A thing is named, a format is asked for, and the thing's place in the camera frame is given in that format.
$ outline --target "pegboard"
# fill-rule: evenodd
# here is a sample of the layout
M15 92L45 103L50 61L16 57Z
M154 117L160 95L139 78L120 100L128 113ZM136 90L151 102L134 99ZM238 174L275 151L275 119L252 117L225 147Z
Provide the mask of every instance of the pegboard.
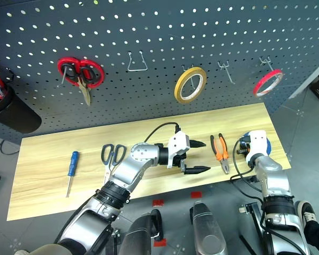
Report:
M319 66L319 0L95 3L0 4L0 76L8 81L10 67L12 87L43 119L25 136L261 101L272 113ZM128 72L128 51L131 68L144 67L140 50L149 69ZM77 87L61 84L56 63L64 56L102 65L105 81L91 90L90 107ZM254 85L270 71L260 56L269 56L284 77L271 93L255 98ZM235 84L218 61L229 62ZM173 95L182 65L207 73L204 91L189 104ZM20 143L23 135L0 124L0 137Z

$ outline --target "blue screwdriver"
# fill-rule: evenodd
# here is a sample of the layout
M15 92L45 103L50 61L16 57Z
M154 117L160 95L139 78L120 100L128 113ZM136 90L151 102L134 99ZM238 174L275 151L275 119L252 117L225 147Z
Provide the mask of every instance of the blue screwdriver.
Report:
M66 193L67 198L69 197L69 193L70 193L70 186L71 186L71 182L72 182L72 177L74 176L75 169L77 168L78 158L79 158L79 152L74 151L72 153L70 167L69 167L69 173L68 173L68 176L70 177L70 179L69 179L69 183L68 183L68 191Z

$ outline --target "black cylinder container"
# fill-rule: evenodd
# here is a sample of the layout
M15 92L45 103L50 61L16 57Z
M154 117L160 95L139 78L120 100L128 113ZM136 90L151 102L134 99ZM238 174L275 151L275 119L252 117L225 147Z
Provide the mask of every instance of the black cylinder container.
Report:
M6 96L0 100L0 123L20 133L31 133L40 127L41 118L7 86Z

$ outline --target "pliers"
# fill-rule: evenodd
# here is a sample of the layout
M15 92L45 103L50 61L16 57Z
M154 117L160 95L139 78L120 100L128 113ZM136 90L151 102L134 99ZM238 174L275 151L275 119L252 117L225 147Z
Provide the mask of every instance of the pliers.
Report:
M223 154L217 148L216 141L213 135L211 135L211 144L213 152L215 153L216 159L220 161L221 166L225 174L229 174L229 164L228 164L228 152L227 152L227 144L223 138L223 135L219 133L219 139L222 144Z

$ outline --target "white sneaker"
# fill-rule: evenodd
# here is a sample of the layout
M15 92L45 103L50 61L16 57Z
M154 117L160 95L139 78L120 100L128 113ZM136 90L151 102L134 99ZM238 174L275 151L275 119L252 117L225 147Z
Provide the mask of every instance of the white sneaker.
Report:
M19 250L19 251L16 251L14 255L28 255L28 254L30 254L28 251Z

